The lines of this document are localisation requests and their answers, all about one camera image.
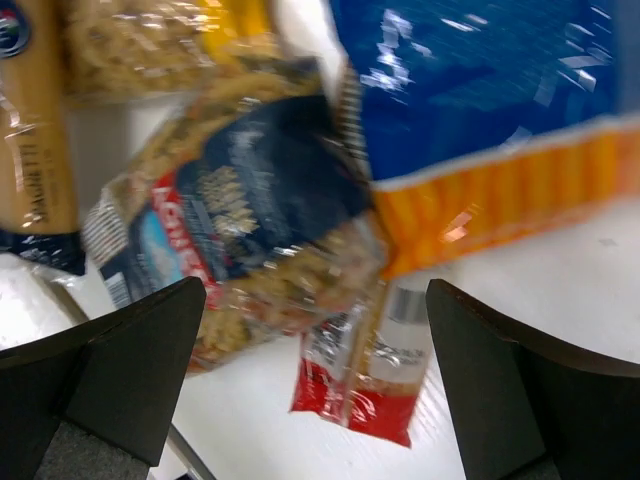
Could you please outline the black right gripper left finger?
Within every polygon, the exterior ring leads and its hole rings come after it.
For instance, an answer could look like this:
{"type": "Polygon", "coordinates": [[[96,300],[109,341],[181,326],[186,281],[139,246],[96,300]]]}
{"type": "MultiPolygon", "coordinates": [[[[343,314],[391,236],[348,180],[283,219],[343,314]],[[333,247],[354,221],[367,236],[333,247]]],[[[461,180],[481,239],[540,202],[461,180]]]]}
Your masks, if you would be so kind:
{"type": "Polygon", "coordinates": [[[205,303],[185,278],[1,353],[4,479],[144,479],[158,466],[205,303]]]}

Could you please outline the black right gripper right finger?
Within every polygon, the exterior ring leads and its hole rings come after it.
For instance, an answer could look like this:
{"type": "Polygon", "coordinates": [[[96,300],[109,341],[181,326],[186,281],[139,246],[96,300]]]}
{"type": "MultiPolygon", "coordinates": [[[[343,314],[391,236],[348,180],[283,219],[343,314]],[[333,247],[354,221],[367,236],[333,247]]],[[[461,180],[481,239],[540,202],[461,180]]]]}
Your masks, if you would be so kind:
{"type": "Polygon", "coordinates": [[[508,317],[449,282],[426,290],[469,479],[636,479],[639,366],[508,317]]]}

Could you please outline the fusilli bag with dark label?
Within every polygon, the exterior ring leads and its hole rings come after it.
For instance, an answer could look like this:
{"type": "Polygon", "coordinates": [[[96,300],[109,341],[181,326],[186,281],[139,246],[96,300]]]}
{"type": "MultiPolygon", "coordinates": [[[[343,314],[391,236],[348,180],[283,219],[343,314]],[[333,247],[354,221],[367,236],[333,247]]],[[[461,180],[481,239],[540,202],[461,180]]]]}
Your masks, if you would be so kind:
{"type": "Polygon", "coordinates": [[[82,239],[117,307],[202,281],[193,374],[360,315],[385,258],[312,57],[253,62],[187,101],[104,186],[82,239]]]}

